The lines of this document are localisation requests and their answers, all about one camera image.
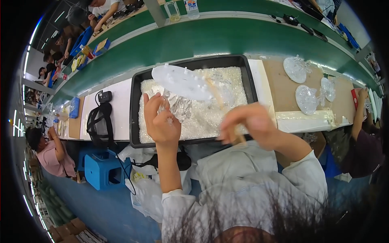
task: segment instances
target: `blue floor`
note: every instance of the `blue floor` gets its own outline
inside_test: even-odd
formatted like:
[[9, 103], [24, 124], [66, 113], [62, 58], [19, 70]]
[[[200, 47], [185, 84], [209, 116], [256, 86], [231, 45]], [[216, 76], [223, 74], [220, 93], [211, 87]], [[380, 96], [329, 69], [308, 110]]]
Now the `blue floor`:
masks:
[[[154, 240], [161, 239], [158, 224], [132, 208], [130, 190], [126, 187], [97, 191], [89, 183], [78, 184], [42, 170], [44, 177], [67, 207], [110, 243], [154, 243]], [[368, 187], [368, 183], [369, 177], [352, 179], [349, 183], [327, 178], [329, 199], [335, 201], [336, 207], [340, 208], [343, 199], [358, 197]], [[192, 180], [191, 194], [197, 196], [200, 192], [200, 183]]]

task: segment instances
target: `water bottle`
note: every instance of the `water bottle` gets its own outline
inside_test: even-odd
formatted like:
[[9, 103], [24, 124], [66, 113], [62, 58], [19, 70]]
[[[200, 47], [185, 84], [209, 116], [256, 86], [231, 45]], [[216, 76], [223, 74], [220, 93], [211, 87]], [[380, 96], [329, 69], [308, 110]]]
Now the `water bottle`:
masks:
[[197, 0], [184, 0], [184, 4], [189, 19], [198, 19], [200, 17]]
[[80, 45], [81, 52], [87, 56], [90, 60], [94, 58], [93, 50], [87, 45]]
[[57, 77], [58, 77], [59, 79], [66, 80], [66, 78], [68, 77], [68, 75], [67, 75], [67, 74], [64, 74], [63, 72], [60, 72], [60, 73], [57, 75]]
[[176, 22], [180, 20], [181, 15], [180, 15], [180, 11], [178, 10], [176, 2], [174, 2], [173, 0], [166, 0], [165, 10], [169, 15], [169, 19], [171, 22]]

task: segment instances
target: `pink shirt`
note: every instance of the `pink shirt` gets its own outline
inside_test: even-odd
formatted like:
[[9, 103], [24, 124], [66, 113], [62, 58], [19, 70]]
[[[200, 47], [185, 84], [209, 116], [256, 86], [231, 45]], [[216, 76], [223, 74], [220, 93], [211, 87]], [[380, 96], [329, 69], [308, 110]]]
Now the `pink shirt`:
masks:
[[46, 148], [44, 148], [42, 151], [37, 153], [38, 160], [40, 164], [52, 175], [58, 176], [58, 177], [66, 177], [66, 174], [70, 177], [75, 177], [75, 171], [74, 171], [74, 161], [68, 153], [66, 152], [66, 148], [64, 143], [63, 149], [65, 150], [65, 157], [63, 160], [58, 161], [57, 156], [55, 155], [55, 143], [54, 141], [49, 141], [47, 143]]

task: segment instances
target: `black bag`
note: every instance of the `black bag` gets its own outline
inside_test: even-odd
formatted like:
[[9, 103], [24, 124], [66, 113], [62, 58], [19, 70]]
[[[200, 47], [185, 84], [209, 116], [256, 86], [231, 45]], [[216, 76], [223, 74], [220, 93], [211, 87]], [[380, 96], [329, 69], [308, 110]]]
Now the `black bag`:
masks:
[[106, 149], [114, 144], [111, 112], [111, 104], [104, 102], [94, 108], [88, 115], [86, 132], [91, 136], [93, 144], [98, 148]]
[[[154, 168], [158, 168], [158, 155], [157, 154], [153, 155], [153, 157], [149, 161], [147, 161], [143, 164], [139, 164], [139, 163], [137, 164], [135, 162], [131, 162], [131, 164], [135, 165], [137, 167], [144, 167], [146, 165], [152, 165], [152, 166], [154, 166]], [[178, 169], [180, 171], [186, 171], [192, 165], [191, 158], [185, 152], [178, 152], [177, 153], [177, 165], [178, 165]]]

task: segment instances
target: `plastic bottle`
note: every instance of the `plastic bottle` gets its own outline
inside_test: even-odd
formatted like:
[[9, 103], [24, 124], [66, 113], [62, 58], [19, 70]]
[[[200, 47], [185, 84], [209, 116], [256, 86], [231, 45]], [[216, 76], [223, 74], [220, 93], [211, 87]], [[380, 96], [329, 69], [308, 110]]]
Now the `plastic bottle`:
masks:
[[56, 117], [59, 120], [66, 121], [67, 119], [69, 119], [69, 114], [67, 114], [66, 112], [58, 112], [56, 113]]
[[184, 0], [184, 4], [189, 19], [198, 19], [200, 17], [197, 0]]
[[87, 45], [80, 45], [80, 48], [81, 48], [81, 52], [87, 56], [89, 59], [93, 59], [94, 58], [94, 55], [92, 54], [93, 51], [89, 48], [89, 46]]
[[180, 20], [181, 15], [176, 2], [174, 2], [173, 0], [166, 0], [165, 10], [168, 13], [171, 22], [177, 22], [178, 20]]
[[60, 73], [57, 75], [57, 78], [63, 79], [63, 80], [66, 80], [67, 77], [68, 77], [68, 75], [67, 75], [67, 74], [64, 74], [63, 72], [60, 72]]

